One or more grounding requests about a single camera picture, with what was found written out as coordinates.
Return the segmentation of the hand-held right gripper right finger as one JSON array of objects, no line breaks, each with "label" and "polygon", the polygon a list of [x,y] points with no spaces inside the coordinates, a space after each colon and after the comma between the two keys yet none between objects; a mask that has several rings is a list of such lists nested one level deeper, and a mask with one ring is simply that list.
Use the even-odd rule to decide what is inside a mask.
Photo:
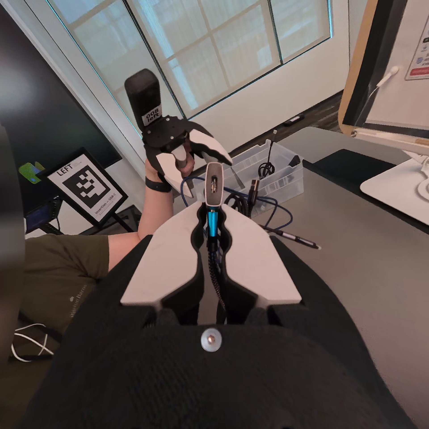
[{"label": "hand-held right gripper right finger", "polygon": [[271,237],[250,218],[223,204],[219,210],[221,297],[228,324],[243,324],[254,308],[302,301]]}]

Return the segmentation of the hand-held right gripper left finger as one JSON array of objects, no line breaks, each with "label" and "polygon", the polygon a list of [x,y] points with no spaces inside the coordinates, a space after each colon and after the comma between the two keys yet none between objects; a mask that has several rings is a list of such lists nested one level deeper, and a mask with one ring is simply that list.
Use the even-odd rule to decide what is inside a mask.
[{"label": "hand-held right gripper left finger", "polygon": [[204,226],[203,202],[192,204],[160,226],[150,238],[121,304],[171,309],[180,324],[196,325],[205,284],[200,252]]}]

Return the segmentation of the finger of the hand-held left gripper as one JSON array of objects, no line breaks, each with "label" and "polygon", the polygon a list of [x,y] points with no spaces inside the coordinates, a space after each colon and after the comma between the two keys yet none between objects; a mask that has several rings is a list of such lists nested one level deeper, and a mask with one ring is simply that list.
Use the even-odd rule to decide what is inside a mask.
[{"label": "finger of the hand-held left gripper", "polygon": [[192,152],[203,158],[206,164],[212,162],[226,165],[233,164],[229,153],[215,138],[201,131],[192,130],[189,133],[189,141]]},{"label": "finger of the hand-held left gripper", "polygon": [[186,182],[185,178],[191,175],[194,169],[194,158],[187,152],[187,165],[184,169],[177,169],[175,157],[173,154],[160,153],[158,154],[158,163],[162,169],[164,179],[179,193],[184,196],[192,198],[192,192]]}]

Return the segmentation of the clear plastic bin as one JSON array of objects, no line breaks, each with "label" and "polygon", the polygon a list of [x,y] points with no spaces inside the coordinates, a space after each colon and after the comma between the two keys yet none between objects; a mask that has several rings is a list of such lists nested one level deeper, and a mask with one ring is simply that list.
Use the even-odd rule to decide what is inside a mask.
[{"label": "clear plastic bin", "polygon": [[248,194],[253,179],[259,179],[258,197],[251,217],[274,208],[303,193],[303,158],[269,139],[232,158],[232,166],[222,164],[223,184]]}]

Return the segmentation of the person's left forearm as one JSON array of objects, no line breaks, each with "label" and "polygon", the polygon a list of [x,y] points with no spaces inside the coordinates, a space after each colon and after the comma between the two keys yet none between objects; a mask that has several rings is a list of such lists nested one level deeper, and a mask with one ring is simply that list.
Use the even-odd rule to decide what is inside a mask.
[{"label": "person's left forearm", "polygon": [[132,249],[167,220],[173,217],[172,191],[160,192],[145,187],[142,215],[137,232],[108,236],[109,271],[111,271]]}]

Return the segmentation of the person's left hand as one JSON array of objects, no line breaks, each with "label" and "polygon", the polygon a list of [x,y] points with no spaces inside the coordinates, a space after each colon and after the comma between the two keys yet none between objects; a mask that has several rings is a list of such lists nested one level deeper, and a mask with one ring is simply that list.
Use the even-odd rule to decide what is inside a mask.
[{"label": "person's left hand", "polygon": [[194,159],[187,154],[185,159],[185,166],[178,168],[173,155],[160,155],[160,163],[163,173],[158,174],[158,171],[150,164],[149,160],[145,161],[145,174],[148,183],[156,183],[155,187],[161,189],[165,188],[166,184],[173,185],[173,187],[180,186],[182,179],[189,176],[194,168]]}]

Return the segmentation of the black wristband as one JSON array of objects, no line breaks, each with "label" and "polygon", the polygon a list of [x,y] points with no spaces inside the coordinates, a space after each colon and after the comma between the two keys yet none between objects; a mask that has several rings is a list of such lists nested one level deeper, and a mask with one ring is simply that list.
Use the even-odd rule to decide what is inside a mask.
[{"label": "black wristband", "polygon": [[147,188],[159,193],[169,193],[172,191],[172,186],[165,180],[153,181],[146,176],[145,185]]}]

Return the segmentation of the black tripod stand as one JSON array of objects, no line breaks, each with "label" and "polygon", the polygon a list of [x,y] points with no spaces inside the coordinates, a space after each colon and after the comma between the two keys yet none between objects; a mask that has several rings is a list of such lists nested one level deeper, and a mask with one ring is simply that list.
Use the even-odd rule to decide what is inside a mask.
[{"label": "black tripod stand", "polygon": [[112,215],[100,227],[92,225],[67,203],[63,203],[59,215],[41,227],[43,233],[54,235],[108,235],[134,233],[138,230],[140,212],[132,205]]}]

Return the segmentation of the framed marker sign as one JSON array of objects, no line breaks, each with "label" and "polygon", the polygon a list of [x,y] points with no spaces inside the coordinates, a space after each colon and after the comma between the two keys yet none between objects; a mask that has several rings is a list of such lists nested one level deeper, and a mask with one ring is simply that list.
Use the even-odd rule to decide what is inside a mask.
[{"label": "framed marker sign", "polygon": [[95,227],[102,227],[128,199],[121,186],[84,147],[38,176],[54,185],[62,199]]}]

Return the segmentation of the large grid window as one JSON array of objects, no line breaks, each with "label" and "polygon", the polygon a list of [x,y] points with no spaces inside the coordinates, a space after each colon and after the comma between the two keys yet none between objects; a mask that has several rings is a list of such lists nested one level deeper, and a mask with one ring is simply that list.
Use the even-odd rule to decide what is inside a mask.
[{"label": "large grid window", "polygon": [[54,0],[56,16],[127,117],[149,69],[164,112],[191,118],[332,37],[326,0]]}]

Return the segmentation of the large black screen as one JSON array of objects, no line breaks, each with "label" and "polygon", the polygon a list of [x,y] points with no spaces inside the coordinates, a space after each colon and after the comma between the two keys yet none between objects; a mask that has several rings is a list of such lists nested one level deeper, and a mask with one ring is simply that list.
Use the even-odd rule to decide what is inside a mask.
[{"label": "large black screen", "polygon": [[3,6],[0,104],[25,215],[57,196],[50,182],[36,176],[35,167],[51,169],[82,147],[103,168],[122,160]]}]

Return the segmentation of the black desk mat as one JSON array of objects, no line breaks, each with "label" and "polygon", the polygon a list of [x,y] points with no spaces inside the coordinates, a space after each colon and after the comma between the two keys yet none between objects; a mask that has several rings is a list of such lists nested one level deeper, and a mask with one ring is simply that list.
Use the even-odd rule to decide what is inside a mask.
[{"label": "black desk mat", "polygon": [[395,167],[394,164],[347,149],[340,149],[315,163],[310,163],[304,160],[303,166],[331,183],[340,186],[363,200],[381,208],[385,212],[399,218],[425,234],[429,233],[428,225],[364,194],[360,190],[360,185],[363,182]]}]

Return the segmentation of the small blue screen device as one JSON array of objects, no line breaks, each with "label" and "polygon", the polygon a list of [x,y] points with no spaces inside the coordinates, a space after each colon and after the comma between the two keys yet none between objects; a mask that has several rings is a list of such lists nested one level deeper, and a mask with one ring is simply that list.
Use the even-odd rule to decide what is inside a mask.
[{"label": "small blue screen device", "polygon": [[55,219],[57,220],[58,226],[60,225],[58,216],[61,209],[61,204],[61,202],[59,202],[58,204],[48,202],[26,214],[25,233],[29,234],[36,229],[40,229],[48,234],[51,233],[55,235],[61,235],[62,232],[60,228],[56,228],[51,225],[51,222]]}]

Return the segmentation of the printed instruction sheet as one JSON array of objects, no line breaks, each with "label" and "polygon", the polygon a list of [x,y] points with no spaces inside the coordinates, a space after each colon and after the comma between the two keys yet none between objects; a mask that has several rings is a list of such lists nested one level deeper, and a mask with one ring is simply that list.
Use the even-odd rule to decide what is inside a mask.
[{"label": "printed instruction sheet", "polygon": [[406,81],[429,78],[429,19],[418,39],[418,43],[405,76]]}]

